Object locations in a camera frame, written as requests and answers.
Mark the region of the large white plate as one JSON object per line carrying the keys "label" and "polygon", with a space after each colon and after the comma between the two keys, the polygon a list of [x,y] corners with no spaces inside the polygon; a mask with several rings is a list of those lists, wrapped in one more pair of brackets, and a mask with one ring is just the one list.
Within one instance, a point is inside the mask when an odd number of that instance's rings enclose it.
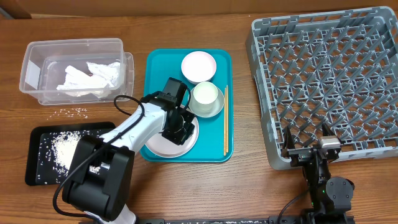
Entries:
{"label": "large white plate", "polygon": [[162,137],[160,133],[157,133],[146,142],[145,147],[148,148],[150,152],[163,158],[182,156],[191,150],[198,140],[199,124],[196,116],[194,116],[192,124],[195,128],[190,137],[182,145],[172,143],[168,139]]}

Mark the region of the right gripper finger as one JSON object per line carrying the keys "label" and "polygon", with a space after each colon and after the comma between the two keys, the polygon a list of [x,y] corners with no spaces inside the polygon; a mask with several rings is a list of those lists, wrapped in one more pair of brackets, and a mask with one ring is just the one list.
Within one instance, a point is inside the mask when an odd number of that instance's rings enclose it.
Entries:
{"label": "right gripper finger", "polygon": [[288,126],[284,128],[284,143],[282,149],[283,150],[295,149],[294,138]]}
{"label": "right gripper finger", "polygon": [[335,133],[330,129],[330,127],[326,124],[322,124],[322,134],[323,136],[334,136]]}

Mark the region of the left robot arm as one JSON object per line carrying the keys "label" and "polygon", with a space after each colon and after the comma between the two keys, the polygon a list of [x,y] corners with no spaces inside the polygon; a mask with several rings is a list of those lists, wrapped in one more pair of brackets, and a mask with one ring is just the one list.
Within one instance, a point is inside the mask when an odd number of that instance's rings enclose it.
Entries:
{"label": "left robot arm", "polygon": [[169,78],[163,90],[137,100],[137,110],[117,128],[98,138],[83,136],[54,193],[55,211],[94,223],[137,223],[126,205],[134,157],[156,134],[177,146],[193,134],[194,114],[181,105],[188,92],[182,81]]}

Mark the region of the pile of rice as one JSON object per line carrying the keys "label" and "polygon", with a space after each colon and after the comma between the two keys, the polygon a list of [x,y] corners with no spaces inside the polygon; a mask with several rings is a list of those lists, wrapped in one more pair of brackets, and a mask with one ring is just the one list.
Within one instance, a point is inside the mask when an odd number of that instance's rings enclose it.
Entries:
{"label": "pile of rice", "polygon": [[76,146],[84,135],[99,137],[105,129],[60,131],[40,136],[35,183],[59,184],[68,175]]}

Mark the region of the white napkin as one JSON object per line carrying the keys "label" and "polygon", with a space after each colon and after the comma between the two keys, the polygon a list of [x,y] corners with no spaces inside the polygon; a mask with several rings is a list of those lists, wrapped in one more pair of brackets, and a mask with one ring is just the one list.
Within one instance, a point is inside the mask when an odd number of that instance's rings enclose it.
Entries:
{"label": "white napkin", "polygon": [[87,62],[86,64],[91,72],[89,84],[92,84],[94,88],[112,88],[118,84],[119,62],[113,62],[108,65],[93,62]]}
{"label": "white napkin", "polygon": [[69,65],[65,69],[65,82],[64,84],[58,85],[57,90],[81,90],[113,87],[113,83],[109,77],[103,73],[101,67],[96,67],[93,63],[89,63],[88,68],[91,72],[90,75]]}

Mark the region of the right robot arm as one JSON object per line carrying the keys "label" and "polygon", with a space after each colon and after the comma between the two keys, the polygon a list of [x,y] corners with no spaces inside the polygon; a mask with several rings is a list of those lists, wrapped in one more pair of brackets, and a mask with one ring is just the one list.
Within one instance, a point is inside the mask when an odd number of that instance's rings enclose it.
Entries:
{"label": "right robot arm", "polygon": [[293,219],[295,223],[355,223],[354,217],[346,214],[351,210],[355,185],[349,179],[333,177],[328,167],[330,162],[339,158],[342,141],[326,124],[322,124],[322,134],[316,145],[297,149],[290,128],[284,129],[282,156],[291,158],[292,167],[302,168],[308,190],[280,211],[277,223],[282,223],[286,209],[306,194],[310,195],[312,208],[303,209],[300,216]]}

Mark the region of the pale green cup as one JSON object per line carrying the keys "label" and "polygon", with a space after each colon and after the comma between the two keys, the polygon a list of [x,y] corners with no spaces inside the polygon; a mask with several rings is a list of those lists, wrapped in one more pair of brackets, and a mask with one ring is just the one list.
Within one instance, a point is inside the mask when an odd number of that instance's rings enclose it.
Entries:
{"label": "pale green cup", "polygon": [[211,82],[201,82],[193,89],[193,105],[200,111],[210,111],[218,97],[218,89]]}

